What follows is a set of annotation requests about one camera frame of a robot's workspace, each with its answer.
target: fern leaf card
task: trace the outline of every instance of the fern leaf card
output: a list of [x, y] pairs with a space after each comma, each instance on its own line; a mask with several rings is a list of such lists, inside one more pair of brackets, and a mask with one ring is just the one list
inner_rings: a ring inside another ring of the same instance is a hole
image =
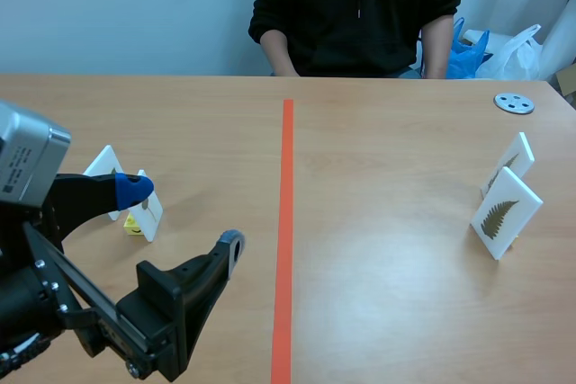
[[[144, 170], [139, 170], [138, 175], [147, 177]], [[154, 240], [163, 213], [164, 210], [156, 192], [151, 193], [146, 200], [137, 206], [130, 207], [130, 216], [136, 220], [137, 226], [149, 242]]]
[[508, 250], [536, 214], [542, 200], [504, 166], [472, 219], [472, 226], [495, 260]]
[[524, 132], [518, 133], [516, 137], [512, 140], [512, 143], [506, 150], [506, 153], [502, 155], [494, 171], [490, 173], [488, 179], [481, 188], [482, 197], [485, 197], [494, 182], [498, 174], [503, 167], [508, 167], [514, 172], [518, 177], [522, 178], [524, 174], [527, 173], [528, 169], [534, 163], [534, 155], [532, 154], [532, 149], [528, 144], [528, 140]]
[[[123, 171], [120, 162], [114, 153], [114, 149], [110, 145], [106, 146], [92, 164], [88, 166], [86, 171], [84, 171], [84, 175], [89, 175], [90, 177], [116, 173], [123, 173]], [[116, 220], [120, 216], [120, 212], [111, 211], [108, 213], [108, 216], [110, 216], [111, 220]]]

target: screw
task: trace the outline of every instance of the screw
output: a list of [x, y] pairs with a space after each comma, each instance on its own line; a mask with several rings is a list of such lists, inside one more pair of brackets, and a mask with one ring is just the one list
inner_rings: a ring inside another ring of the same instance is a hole
[[128, 373], [133, 378], [139, 378], [140, 377], [140, 371], [138, 370], [138, 368], [136, 366], [134, 366], [134, 364], [132, 364], [130, 362], [126, 362], [126, 369], [128, 370]]

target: metal disc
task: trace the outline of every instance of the metal disc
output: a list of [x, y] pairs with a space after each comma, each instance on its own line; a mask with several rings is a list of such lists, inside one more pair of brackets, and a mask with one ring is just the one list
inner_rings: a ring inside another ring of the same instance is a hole
[[494, 103], [505, 112], [514, 114], [530, 114], [534, 111], [534, 103], [521, 94], [497, 94]]

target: white sink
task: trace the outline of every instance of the white sink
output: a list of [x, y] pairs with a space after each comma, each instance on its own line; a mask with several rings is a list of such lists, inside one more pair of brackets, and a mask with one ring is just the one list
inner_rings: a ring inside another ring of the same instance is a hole
[[576, 0], [569, 0], [546, 38], [540, 57], [540, 78], [548, 80], [576, 58]]

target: blue gripper tip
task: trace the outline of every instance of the blue gripper tip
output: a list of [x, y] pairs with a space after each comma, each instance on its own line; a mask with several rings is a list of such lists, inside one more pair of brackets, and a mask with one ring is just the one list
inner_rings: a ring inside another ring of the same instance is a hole
[[154, 191], [154, 184], [148, 177], [138, 176], [133, 182], [124, 173], [116, 174], [116, 203], [118, 211], [128, 209], [143, 202]]

